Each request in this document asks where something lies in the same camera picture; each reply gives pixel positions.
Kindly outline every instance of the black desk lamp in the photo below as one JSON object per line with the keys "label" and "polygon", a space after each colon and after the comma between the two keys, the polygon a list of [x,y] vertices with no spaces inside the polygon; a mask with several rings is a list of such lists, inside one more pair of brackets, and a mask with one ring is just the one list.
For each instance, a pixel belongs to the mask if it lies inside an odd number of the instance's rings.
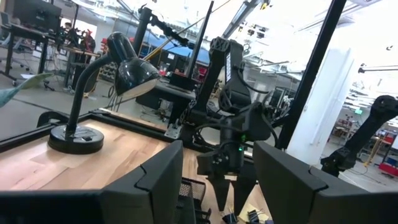
{"label": "black desk lamp", "polygon": [[91,154],[102,148],[104,135],[93,128],[78,126],[77,122],[86,84],[103,65],[110,62],[119,65],[114,81],[118,96],[137,97],[156,86],[159,71],[137,57],[125,35],[114,32],[108,37],[107,44],[109,52],[87,66],[77,81],[68,123],[51,130],[48,144],[52,149],[69,154]]}

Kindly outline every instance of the floor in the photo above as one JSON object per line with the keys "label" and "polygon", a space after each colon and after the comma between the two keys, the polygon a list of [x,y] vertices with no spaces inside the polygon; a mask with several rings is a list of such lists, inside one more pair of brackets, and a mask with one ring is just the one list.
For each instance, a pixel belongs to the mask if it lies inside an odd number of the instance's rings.
{"label": "floor", "polygon": [[[0,49],[0,55],[6,56],[6,50]],[[31,57],[30,55],[15,55],[22,61],[31,66],[31,71],[37,71],[38,58]],[[0,63],[0,70],[4,70],[5,60]],[[21,77],[20,74],[27,73],[24,68],[13,65],[11,75],[14,77]],[[53,68],[54,64],[49,64],[49,69]],[[57,67],[65,69],[65,65],[58,63]],[[69,113],[73,101],[73,95],[62,87],[63,78],[54,77],[50,80],[50,86],[55,88],[56,91],[45,90],[44,87],[38,86],[37,88],[22,90],[18,93],[5,107],[0,108],[0,139],[4,139],[16,134],[30,131],[36,127],[38,117],[48,110],[56,110],[64,113]],[[89,98],[83,100],[81,113],[87,113],[90,110],[97,108],[107,107],[109,105],[108,90],[111,83],[100,81],[97,84],[96,90],[90,95]],[[12,88],[11,80],[0,75],[0,89]],[[152,123],[161,123],[159,118],[150,113],[149,108],[145,108],[135,103],[134,100],[124,102],[119,107],[119,112],[144,119]],[[204,129],[203,137],[206,140],[218,142],[218,131],[214,129]],[[323,152],[323,156],[328,156],[335,149],[339,148],[336,144],[328,143]],[[348,170],[340,175],[340,178],[358,185],[370,192],[382,192],[390,190],[398,190],[397,179],[389,179],[379,172],[377,167],[369,166],[367,169],[360,163],[357,163],[353,170]]]}

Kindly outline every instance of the office chair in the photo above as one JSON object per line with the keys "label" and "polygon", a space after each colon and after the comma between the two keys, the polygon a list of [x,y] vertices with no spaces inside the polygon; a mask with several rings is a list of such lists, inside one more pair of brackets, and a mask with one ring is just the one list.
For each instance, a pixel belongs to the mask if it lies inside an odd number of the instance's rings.
{"label": "office chair", "polygon": [[[0,12],[0,15],[1,15],[1,24],[2,24],[2,25],[5,25],[5,26],[6,26],[6,25],[9,25],[9,24],[10,24],[10,22],[9,22],[9,15],[8,15],[7,13],[5,13],[5,12]],[[0,36],[3,36],[3,32],[4,32],[4,30],[1,30]],[[1,47],[8,48],[8,43],[9,43],[9,41],[10,41],[10,36],[11,36],[11,34],[8,33],[7,37],[6,37],[4,40],[0,40],[0,46],[1,46]],[[23,54],[23,53],[25,53],[25,50],[22,50],[22,49],[24,48],[24,46],[22,45],[22,41],[23,41],[23,38],[19,38],[19,39],[18,39],[18,41],[14,44],[14,46],[13,46],[13,48],[12,48],[12,51],[13,51],[13,52],[15,52],[15,53],[17,53],[17,54]],[[0,57],[0,62],[1,62],[2,60],[7,60],[7,57]],[[13,62],[18,63],[18,64],[21,66],[21,68],[25,67],[25,69],[26,69],[27,71],[30,70],[30,67],[29,67],[27,64],[22,63],[20,60],[11,58],[11,64],[12,64]]]}

